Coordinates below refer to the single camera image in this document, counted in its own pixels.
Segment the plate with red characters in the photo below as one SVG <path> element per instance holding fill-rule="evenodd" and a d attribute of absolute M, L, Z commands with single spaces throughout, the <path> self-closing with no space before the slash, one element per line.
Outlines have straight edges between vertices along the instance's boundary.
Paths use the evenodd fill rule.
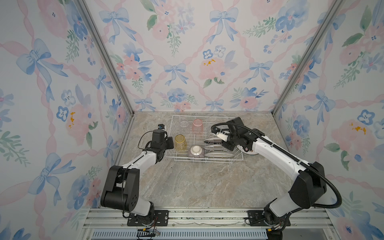
<path fill-rule="evenodd" d="M 249 149 L 249 148 L 239 147 L 239 149 L 242 151 L 242 153 L 244 153 L 246 155 L 255 156 L 255 155 L 259 154 L 259 153 L 255 152 L 254 150 Z"/>

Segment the white wire dish rack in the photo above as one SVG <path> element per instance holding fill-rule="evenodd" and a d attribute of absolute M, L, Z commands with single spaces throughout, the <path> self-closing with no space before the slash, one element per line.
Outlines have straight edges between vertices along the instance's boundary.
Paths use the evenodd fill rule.
<path fill-rule="evenodd" d="M 172 116 L 170 133 L 175 147 L 166 153 L 175 161 L 233 163 L 244 159 L 235 148 L 227 150 L 223 141 L 211 132 L 214 124 L 226 122 L 228 117 Z"/>

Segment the green rimmed white plate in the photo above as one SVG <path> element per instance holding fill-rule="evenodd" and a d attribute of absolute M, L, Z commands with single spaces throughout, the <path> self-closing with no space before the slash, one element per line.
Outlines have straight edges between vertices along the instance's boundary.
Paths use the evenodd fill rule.
<path fill-rule="evenodd" d="M 205 144 L 219 144 L 219 145 L 221 145 L 222 142 L 223 141 L 217 137 L 209 137 L 208 139 L 204 140 Z"/>

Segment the white plate with clover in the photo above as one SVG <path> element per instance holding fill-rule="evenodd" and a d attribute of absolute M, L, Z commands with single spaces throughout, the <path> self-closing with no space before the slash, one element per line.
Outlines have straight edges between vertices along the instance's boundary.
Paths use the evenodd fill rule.
<path fill-rule="evenodd" d="M 228 151 L 228 149 L 219 144 L 207 145 L 204 149 L 207 151 Z"/>

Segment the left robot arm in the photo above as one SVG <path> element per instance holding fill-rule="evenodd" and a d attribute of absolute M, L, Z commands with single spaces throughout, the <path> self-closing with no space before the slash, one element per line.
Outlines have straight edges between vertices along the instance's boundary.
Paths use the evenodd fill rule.
<path fill-rule="evenodd" d="M 173 138 L 168 136 L 165 125 L 159 124 L 151 131 L 152 140 L 139 156 L 123 166 L 112 166 L 107 174 L 101 196 L 101 206 L 121 210 L 125 219 L 137 217 L 137 222 L 149 226 L 155 223 L 155 207 L 139 195 L 140 177 L 150 167 L 159 163 L 167 150 L 174 148 Z"/>

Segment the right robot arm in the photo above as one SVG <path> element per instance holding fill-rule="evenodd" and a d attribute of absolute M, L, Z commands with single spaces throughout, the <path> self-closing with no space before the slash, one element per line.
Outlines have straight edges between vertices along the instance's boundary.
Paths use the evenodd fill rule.
<path fill-rule="evenodd" d="M 226 149 L 238 148 L 249 155 L 261 155 L 293 180 L 286 194 L 264 207 L 261 220 L 267 225 L 286 225 L 293 213 L 320 207 L 317 201 L 326 193 L 328 187 L 324 167 L 321 164 L 309 163 L 292 155 L 260 130 L 246 127 L 239 117 L 227 121 L 225 129 L 212 127 L 211 131 L 221 139 Z"/>

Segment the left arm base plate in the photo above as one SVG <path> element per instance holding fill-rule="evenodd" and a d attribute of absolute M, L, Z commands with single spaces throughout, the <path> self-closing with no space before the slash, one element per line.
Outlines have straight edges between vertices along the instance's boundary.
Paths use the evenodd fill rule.
<path fill-rule="evenodd" d="M 147 216 L 130 214 L 127 220 L 128 227 L 166 227 L 169 221 L 168 210 L 150 211 Z"/>

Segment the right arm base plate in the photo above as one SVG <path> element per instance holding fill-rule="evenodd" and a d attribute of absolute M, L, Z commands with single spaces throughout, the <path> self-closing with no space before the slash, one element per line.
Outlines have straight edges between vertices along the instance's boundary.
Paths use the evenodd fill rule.
<path fill-rule="evenodd" d="M 271 214 L 265 214 L 264 210 L 250 210 L 247 211 L 245 223 L 251 227 L 289 227 L 291 226 L 290 220 L 286 221 L 286 216 L 273 217 Z"/>

